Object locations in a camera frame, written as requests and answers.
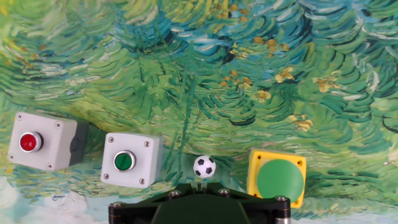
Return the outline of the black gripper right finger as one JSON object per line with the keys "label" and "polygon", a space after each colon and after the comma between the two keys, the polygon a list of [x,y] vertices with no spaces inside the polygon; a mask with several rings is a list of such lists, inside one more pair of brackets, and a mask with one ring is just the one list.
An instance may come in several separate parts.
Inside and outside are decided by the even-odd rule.
{"label": "black gripper right finger", "polygon": [[199,183],[198,192],[202,196],[198,213],[209,223],[291,223],[290,200],[285,196],[259,198],[216,182]]}

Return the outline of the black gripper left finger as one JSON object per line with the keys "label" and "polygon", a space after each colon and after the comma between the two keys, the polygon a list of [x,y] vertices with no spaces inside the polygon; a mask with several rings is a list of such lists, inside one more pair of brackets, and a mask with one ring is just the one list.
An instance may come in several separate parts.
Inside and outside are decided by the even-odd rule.
{"label": "black gripper left finger", "polygon": [[199,184],[178,184],[174,189],[138,203],[113,202],[108,206],[109,224],[134,223],[139,216],[154,216],[157,209],[173,199],[182,198],[199,192]]}

